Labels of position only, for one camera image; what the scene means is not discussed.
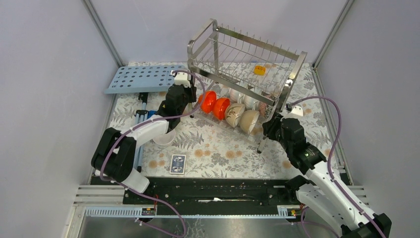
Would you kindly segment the orange bowl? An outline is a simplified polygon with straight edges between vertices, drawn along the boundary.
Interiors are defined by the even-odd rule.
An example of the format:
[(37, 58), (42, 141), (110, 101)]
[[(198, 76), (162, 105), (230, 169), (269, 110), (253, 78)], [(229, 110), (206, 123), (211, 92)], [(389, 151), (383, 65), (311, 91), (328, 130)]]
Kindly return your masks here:
[(199, 96), (198, 103), (201, 104), (202, 112), (208, 114), (213, 110), (217, 101), (217, 95), (214, 91), (207, 91), (205, 94)]
[(227, 108), (230, 106), (230, 99), (229, 98), (218, 98), (213, 106), (212, 114), (218, 120), (223, 120), (225, 118), (225, 112)]

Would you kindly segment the orange bowl front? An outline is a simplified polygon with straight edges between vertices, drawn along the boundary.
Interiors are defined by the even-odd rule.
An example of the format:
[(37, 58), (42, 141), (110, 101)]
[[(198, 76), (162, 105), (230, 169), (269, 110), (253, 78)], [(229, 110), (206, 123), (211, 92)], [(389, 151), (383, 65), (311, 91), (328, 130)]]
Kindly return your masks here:
[(229, 98), (218, 98), (213, 106), (212, 114), (218, 120), (223, 120), (225, 118), (225, 112), (227, 108), (230, 106), (230, 99)]

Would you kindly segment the white plastic bowl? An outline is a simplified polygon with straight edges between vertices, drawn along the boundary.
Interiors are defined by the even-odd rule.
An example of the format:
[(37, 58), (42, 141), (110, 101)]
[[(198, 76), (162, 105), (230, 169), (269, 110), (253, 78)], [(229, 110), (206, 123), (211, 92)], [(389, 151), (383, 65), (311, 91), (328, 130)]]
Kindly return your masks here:
[(172, 130), (166, 134), (162, 134), (153, 138), (153, 142), (158, 146), (170, 146), (176, 138), (176, 130)]

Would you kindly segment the stainless steel dish rack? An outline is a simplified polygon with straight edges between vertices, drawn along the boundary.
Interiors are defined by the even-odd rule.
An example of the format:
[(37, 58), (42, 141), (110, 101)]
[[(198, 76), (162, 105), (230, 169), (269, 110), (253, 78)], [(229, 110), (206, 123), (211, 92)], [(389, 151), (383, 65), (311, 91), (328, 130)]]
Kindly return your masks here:
[[(267, 118), (259, 116), (260, 127), (285, 110), (307, 52), (292, 51), (211, 18), (188, 42), (187, 56), (188, 69), (208, 79), (208, 89), (218, 85), (219, 97), (228, 97), (233, 88), (266, 103)], [(266, 68), (265, 75), (253, 73), (256, 65)]]

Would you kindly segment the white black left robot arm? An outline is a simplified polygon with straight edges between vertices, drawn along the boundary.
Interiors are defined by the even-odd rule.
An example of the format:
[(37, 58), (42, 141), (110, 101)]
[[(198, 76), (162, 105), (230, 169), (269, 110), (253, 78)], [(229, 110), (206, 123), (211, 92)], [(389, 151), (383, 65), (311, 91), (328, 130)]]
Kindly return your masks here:
[(196, 87), (172, 85), (149, 119), (125, 132), (113, 127), (106, 129), (91, 160), (93, 168), (112, 181), (135, 191), (135, 198), (143, 204), (152, 201), (154, 191), (150, 181), (134, 168), (135, 152), (146, 142), (173, 131), (189, 103), (196, 102)]

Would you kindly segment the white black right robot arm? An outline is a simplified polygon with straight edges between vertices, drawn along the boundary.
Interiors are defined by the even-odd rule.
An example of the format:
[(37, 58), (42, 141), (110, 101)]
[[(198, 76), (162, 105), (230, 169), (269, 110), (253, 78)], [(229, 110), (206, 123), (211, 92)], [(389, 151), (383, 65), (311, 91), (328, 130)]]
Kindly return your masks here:
[(287, 182), (284, 198), (288, 203), (307, 205), (341, 238), (389, 237), (389, 217), (375, 213), (335, 175), (326, 157), (307, 142), (298, 119), (275, 115), (262, 127), (265, 138), (279, 142), (302, 173)]

